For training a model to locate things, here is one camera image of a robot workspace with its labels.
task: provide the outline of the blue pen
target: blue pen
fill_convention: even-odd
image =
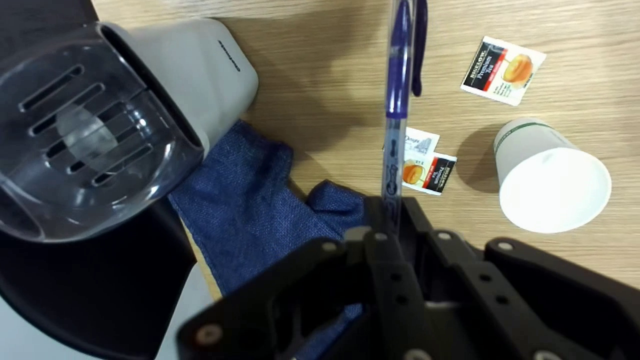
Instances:
[[[388,51],[383,199],[393,237],[398,237],[401,230],[404,132],[415,66],[415,10],[415,0],[398,0]]]

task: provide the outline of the paper cup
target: paper cup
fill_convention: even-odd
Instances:
[[[569,233],[594,220],[611,201],[606,166],[541,121],[515,121],[497,140],[501,208],[517,226]]]

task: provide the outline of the blue towel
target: blue towel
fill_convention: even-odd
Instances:
[[[236,123],[204,164],[169,199],[215,279],[229,294],[313,239],[343,241],[345,230],[366,224],[364,199],[333,183],[306,201],[289,189],[293,150]],[[317,336],[298,359],[317,359],[358,312]]]

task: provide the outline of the wooden table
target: wooden table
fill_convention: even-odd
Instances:
[[[296,150],[294,183],[328,179],[379,194],[388,3],[372,0],[95,0],[103,21],[146,27],[223,19],[261,74],[252,125]],[[483,37],[549,55],[523,106],[461,93]],[[431,5],[424,97],[411,126],[458,157],[442,199],[418,197],[439,228],[483,247],[515,237],[640,287],[640,3],[451,0]],[[537,117],[609,166],[614,194],[592,224],[528,234],[499,208],[493,138]]]

